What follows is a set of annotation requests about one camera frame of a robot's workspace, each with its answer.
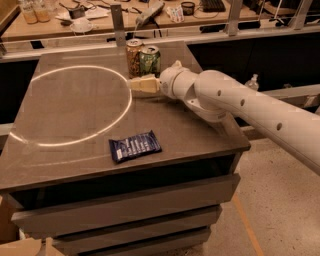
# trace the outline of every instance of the gray floor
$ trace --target gray floor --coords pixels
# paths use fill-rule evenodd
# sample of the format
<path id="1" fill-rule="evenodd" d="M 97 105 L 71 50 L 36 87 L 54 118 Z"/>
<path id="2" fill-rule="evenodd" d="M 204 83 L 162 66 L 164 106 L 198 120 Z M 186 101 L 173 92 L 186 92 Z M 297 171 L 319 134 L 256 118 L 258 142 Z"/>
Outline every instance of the gray floor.
<path id="1" fill-rule="evenodd" d="M 320 177 L 269 139 L 250 142 L 235 196 L 209 240 L 157 256 L 320 255 Z"/>

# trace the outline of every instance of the table drawer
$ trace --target table drawer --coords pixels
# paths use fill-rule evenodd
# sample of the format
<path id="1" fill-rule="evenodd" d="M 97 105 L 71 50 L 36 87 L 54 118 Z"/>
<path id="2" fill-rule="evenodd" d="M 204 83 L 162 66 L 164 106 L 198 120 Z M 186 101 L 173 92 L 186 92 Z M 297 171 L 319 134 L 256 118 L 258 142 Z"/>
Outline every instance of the table drawer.
<path id="1" fill-rule="evenodd" d="M 53 245 L 65 255 L 74 255 L 120 245 L 127 246 L 127 244 L 140 240 L 210 226 L 216 223 L 220 213 L 220 206 L 209 206 L 81 234 L 59 237 L 54 240 Z"/>
<path id="2" fill-rule="evenodd" d="M 209 228 L 200 228 L 189 232 L 152 239 L 128 246 L 81 253 L 79 256 L 147 256 L 178 248 L 204 243 L 210 236 Z"/>
<path id="3" fill-rule="evenodd" d="M 33 238 L 93 230 L 230 201 L 240 181 L 227 175 L 83 202 L 17 212 L 12 221 Z"/>

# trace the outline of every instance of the soda can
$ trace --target soda can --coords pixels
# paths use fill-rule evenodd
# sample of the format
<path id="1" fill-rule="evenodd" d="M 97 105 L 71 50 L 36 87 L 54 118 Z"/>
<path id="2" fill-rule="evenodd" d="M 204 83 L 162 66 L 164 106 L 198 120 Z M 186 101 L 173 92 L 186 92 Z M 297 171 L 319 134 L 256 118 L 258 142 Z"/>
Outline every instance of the soda can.
<path id="1" fill-rule="evenodd" d="M 140 58 L 139 52 L 143 47 L 143 42 L 140 39 L 130 39 L 127 41 L 126 53 L 129 69 L 129 78 L 140 76 Z"/>
<path id="2" fill-rule="evenodd" d="M 160 76 L 160 51 L 157 46 L 144 46 L 140 51 L 140 76 Z"/>

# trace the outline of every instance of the gray table top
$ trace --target gray table top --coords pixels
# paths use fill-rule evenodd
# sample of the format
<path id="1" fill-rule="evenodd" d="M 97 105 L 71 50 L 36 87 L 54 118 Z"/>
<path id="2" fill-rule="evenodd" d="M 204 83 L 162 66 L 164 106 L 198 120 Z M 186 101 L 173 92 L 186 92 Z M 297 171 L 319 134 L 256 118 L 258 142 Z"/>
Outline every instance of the gray table top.
<path id="1" fill-rule="evenodd" d="M 157 44 L 161 68 L 201 68 L 183 42 Z M 231 115 L 208 126 L 162 95 L 127 88 L 124 48 L 43 55 L 0 157 L 0 193 L 43 187 L 248 150 Z M 162 152 L 121 164 L 109 139 L 153 130 Z"/>

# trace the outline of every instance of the dark blue wrapper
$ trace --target dark blue wrapper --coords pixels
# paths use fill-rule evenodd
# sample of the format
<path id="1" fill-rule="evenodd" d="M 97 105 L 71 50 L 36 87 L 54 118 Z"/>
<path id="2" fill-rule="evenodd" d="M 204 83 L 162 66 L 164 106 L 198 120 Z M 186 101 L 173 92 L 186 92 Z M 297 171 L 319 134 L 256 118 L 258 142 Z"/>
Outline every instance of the dark blue wrapper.
<path id="1" fill-rule="evenodd" d="M 116 163 L 161 151 L 160 144 L 153 131 L 123 140 L 109 140 L 109 145 L 112 159 Z"/>

